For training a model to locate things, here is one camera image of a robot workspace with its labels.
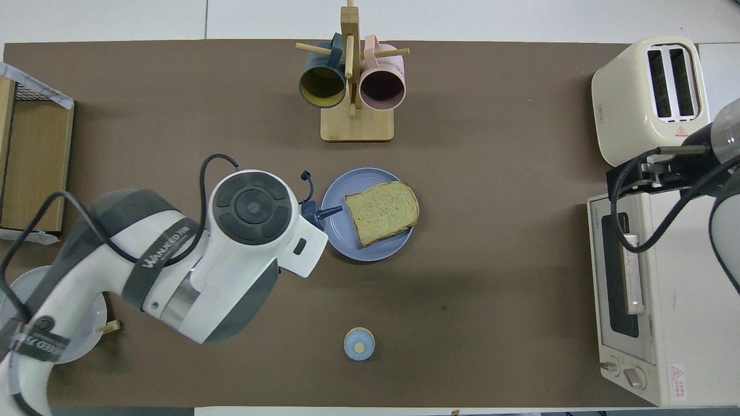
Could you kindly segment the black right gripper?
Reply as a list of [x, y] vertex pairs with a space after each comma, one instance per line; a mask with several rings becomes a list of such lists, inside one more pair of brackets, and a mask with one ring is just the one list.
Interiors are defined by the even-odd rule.
[[642, 186], [649, 174], [648, 191], [687, 190], [719, 165], [711, 145], [712, 124], [693, 132], [682, 150], [650, 156], [642, 163], [623, 163], [607, 171], [607, 192], [617, 186], [621, 192]]

